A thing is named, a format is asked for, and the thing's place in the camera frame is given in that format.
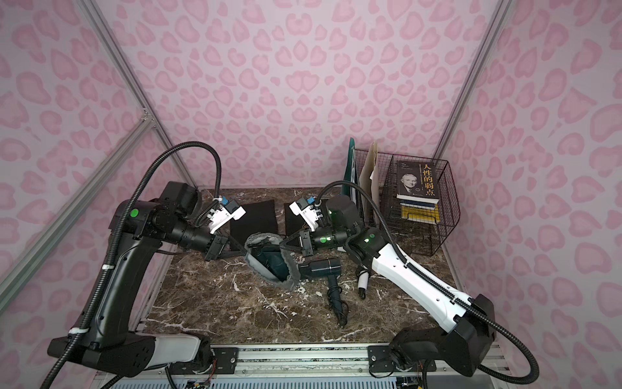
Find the marble tabletop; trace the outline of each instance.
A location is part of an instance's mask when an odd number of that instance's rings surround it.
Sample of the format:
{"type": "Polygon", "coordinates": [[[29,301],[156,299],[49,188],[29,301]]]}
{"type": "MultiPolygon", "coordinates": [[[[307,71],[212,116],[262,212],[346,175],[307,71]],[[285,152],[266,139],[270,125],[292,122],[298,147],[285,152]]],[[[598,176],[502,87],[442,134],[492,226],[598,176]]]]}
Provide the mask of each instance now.
{"type": "MultiPolygon", "coordinates": [[[[274,199],[279,233],[285,234],[283,203],[319,190],[227,189],[221,193],[234,196],[242,205],[274,199]]],[[[349,307],[344,328],[328,306],[325,279],[303,281],[288,292],[261,280],[240,257],[205,262],[199,254],[188,253],[173,257],[144,332],[198,332],[208,334],[214,344],[389,342],[404,327],[436,326],[419,304],[380,275],[371,277],[367,298],[361,300],[356,265],[347,255],[332,251],[312,259],[329,257],[341,259],[338,282],[349,307]]],[[[412,257],[455,285],[442,250],[431,257],[412,257]]]]}

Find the book cover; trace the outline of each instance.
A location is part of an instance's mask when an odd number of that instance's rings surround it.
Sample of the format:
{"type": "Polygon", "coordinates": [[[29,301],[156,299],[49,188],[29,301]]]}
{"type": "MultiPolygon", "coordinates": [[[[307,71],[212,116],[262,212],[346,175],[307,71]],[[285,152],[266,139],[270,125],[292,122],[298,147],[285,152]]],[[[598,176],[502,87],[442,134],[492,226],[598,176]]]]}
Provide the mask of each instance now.
{"type": "Polygon", "coordinates": [[[397,162],[397,198],[436,204],[440,193],[431,162],[397,162]]]}
{"type": "Polygon", "coordinates": [[[435,225],[440,222],[439,207],[429,210],[402,205],[402,218],[435,225]]]}
{"type": "Polygon", "coordinates": [[[406,205],[407,207],[428,208],[428,209],[434,209],[434,207],[436,207],[436,204],[433,204],[433,203],[427,203],[427,202],[415,201],[415,200],[406,200],[406,199],[400,199],[399,203],[401,205],[406,205]]]}

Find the aluminum frame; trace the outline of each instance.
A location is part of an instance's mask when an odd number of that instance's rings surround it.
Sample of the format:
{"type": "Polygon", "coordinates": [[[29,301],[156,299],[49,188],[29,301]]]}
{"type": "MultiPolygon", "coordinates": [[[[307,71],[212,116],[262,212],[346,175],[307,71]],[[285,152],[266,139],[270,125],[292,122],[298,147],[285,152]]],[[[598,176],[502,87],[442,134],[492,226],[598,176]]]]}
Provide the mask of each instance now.
{"type": "Polygon", "coordinates": [[[473,64],[466,75],[466,80],[462,85],[462,89],[458,94],[456,103],[452,107],[452,111],[449,114],[447,124],[443,129],[443,133],[439,140],[438,145],[434,151],[434,157],[436,159],[443,159],[443,154],[447,149],[447,145],[452,138],[453,133],[456,130],[460,117],[464,112],[465,107],[468,104],[469,97],[475,90],[475,85],[478,77],[486,67],[490,54],[492,53],[501,31],[505,26],[505,23],[509,19],[512,8],[514,7],[515,0],[499,0],[493,12],[491,22],[488,24],[488,28],[484,33],[484,39],[482,39],[480,46],[473,60],[473,64]]]}
{"type": "Polygon", "coordinates": [[[443,243],[440,249],[443,250],[443,255],[445,255],[445,261],[447,261],[447,266],[449,266],[449,271],[452,274],[453,282],[456,283],[456,289],[466,293],[467,287],[465,286],[464,282],[462,282],[460,277],[458,277],[458,269],[453,264],[452,256],[449,255],[449,250],[447,249],[447,242],[443,243]]]}
{"type": "MultiPolygon", "coordinates": [[[[110,26],[108,25],[108,22],[106,22],[106,19],[101,13],[100,7],[97,5],[95,0],[77,0],[76,2],[82,10],[84,17],[88,20],[95,34],[102,43],[102,46],[108,53],[111,61],[114,63],[115,67],[119,71],[119,74],[128,86],[129,91],[132,93],[132,95],[140,104],[145,113],[151,115],[154,118],[156,126],[155,130],[158,137],[164,144],[164,148],[171,148],[172,146],[174,146],[173,142],[171,141],[168,133],[166,132],[162,121],[154,110],[154,107],[149,102],[149,99],[147,98],[145,91],[142,89],[142,86],[139,83],[136,74],[134,74],[126,56],[123,54],[123,51],[119,47],[119,44],[114,37],[110,26]]],[[[188,167],[183,162],[181,157],[177,153],[175,153],[171,156],[171,158],[186,183],[197,187],[197,183],[192,178],[188,167]]]]}
{"type": "Polygon", "coordinates": [[[100,164],[88,182],[63,206],[54,221],[46,226],[37,241],[21,253],[17,259],[17,264],[0,282],[0,314],[41,268],[52,250],[78,221],[95,197],[99,195],[110,177],[132,153],[134,147],[140,143],[142,137],[152,128],[154,128],[152,118],[145,115],[125,140],[100,164]]]}
{"type": "Polygon", "coordinates": [[[164,277],[166,277],[166,273],[169,271],[169,266],[172,260],[173,257],[167,255],[164,258],[160,267],[158,268],[157,272],[155,273],[154,282],[151,284],[151,287],[147,291],[148,298],[143,301],[138,313],[128,324],[128,328],[130,328],[131,330],[142,331],[144,329],[144,323],[146,322],[147,316],[149,316],[149,313],[151,312],[151,309],[156,302],[155,299],[158,293],[160,293],[160,288],[162,287],[162,283],[164,282],[164,277]]]}
{"type": "MultiPolygon", "coordinates": [[[[235,373],[232,375],[218,375],[214,377],[235,378],[302,378],[302,377],[369,377],[367,346],[388,345],[388,343],[323,343],[323,344],[229,344],[213,345],[213,347],[238,347],[238,361],[235,373]]],[[[429,375],[460,375],[449,367],[446,362],[436,361],[437,371],[429,375]]],[[[503,358],[499,345],[495,342],[482,362],[484,366],[497,371],[508,373],[507,362],[503,358]]],[[[394,372],[392,377],[415,376],[417,373],[394,372]]],[[[98,388],[107,382],[113,375],[98,373],[93,381],[92,388],[98,388]]],[[[176,375],[179,379],[205,379],[206,375],[176,375]]],[[[132,378],[125,378],[126,383],[131,380],[164,379],[161,370],[151,370],[140,373],[132,378]]],[[[491,377],[496,388],[509,389],[506,382],[491,377]]]]}

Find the wire basket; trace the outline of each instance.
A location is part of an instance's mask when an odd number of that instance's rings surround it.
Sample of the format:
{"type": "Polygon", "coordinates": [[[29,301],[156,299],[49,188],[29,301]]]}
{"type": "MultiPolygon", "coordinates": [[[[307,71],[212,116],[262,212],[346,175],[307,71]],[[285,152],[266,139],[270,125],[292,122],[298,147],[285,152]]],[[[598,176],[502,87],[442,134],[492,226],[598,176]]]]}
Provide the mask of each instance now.
{"type": "MultiPolygon", "coordinates": [[[[356,169],[359,175],[365,164],[367,153],[367,150],[357,149],[355,151],[356,169]]],[[[379,169],[378,182],[381,183],[380,211],[393,232],[397,244],[408,254],[434,255],[460,220],[458,195],[449,162],[444,159],[379,152],[376,169],[379,169]],[[434,165],[440,187],[438,212],[406,208],[400,204],[401,200],[396,197],[397,162],[399,161],[424,162],[434,165]],[[436,224],[412,220],[430,220],[430,217],[435,219],[436,224]]],[[[370,216],[369,220],[365,220],[365,222],[375,226],[373,216],[370,216]]]]}

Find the pink wallpaper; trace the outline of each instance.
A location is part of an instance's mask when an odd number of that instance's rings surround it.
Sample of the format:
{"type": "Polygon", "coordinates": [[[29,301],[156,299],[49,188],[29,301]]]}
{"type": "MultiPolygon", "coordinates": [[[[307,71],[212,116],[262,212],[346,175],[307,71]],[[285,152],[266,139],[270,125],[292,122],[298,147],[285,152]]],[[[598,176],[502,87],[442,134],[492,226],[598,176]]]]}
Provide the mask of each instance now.
{"type": "Polygon", "coordinates": [[[350,136],[430,156],[496,0],[98,3],[174,141],[249,187],[343,177],[350,136]]]}
{"type": "Polygon", "coordinates": [[[449,252],[536,355],[534,388],[622,387],[621,13],[520,0],[446,155],[449,252]]]}
{"type": "Polygon", "coordinates": [[[140,113],[71,0],[4,1],[0,35],[3,279],[140,113]]]}
{"type": "MultiPolygon", "coordinates": [[[[149,133],[101,194],[67,233],[43,267],[0,317],[0,387],[38,388],[54,359],[46,354],[53,337],[63,336],[80,314],[99,272],[108,243],[108,224],[117,205],[128,199],[151,162],[164,148],[149,133]]],[[[170,180],[181,180],[165,162],[143,193],[157,197],[170,180]]],[[[162,255],[147,269],[134,307],[153,282],[162,255]]],[[[68,363],[53,387],[82,389],[95,371],[68,363]]]]}

